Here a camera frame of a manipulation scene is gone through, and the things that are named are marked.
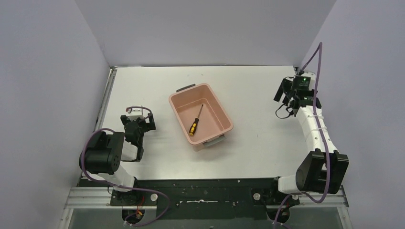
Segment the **yellow black screwdriver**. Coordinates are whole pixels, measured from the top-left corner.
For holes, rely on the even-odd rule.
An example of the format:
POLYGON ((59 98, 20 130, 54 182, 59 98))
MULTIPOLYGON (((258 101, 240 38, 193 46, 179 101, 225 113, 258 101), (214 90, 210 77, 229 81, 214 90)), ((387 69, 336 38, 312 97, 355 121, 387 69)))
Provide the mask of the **yellow black screwdriver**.
POLYGON ((194 122, 192 123, 192 125, 190 126, 189 129, 189 136, 194 136, 197 130, 197 126, 200 120, 200 115, 202 113, 202 109, 203 109, 204 104, 201 105, 200 110, 196 116, 196 118, 194 119, 194 122))

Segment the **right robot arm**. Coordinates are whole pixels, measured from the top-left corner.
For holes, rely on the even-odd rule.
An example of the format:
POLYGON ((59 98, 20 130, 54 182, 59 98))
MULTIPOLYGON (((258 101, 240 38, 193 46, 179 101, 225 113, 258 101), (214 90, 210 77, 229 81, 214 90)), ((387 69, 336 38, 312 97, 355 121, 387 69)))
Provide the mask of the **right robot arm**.
POLYGON ((284 194, 316 192, 337 194, 349 165, 347 155, 333 144, 322 115, 322 106, 310 89, 311 77, 296 75, 282 80, 274 101, 282 102, 289 116, 297 118, 308 155, 294 175, 278 179, 284 194))

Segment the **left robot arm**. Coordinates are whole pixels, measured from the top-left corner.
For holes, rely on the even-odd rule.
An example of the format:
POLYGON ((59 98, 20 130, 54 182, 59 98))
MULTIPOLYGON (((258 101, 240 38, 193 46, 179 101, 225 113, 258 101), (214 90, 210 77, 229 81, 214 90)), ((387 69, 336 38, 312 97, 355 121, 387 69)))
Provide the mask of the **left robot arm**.
POLYGON ((137 179, 120 164, 122 161, 141 161, 144 135, 156 130, 156 125, 152 113, 147 116, 122 115, 120 119, 123 132, 102 128, 91 135, 79 157, 79 166, 88 179, 98 181, 90 174, 102 177, 99 182, 123 192, 123 200, 135 205, 141 200, 141 191, 135 187, 137 179))

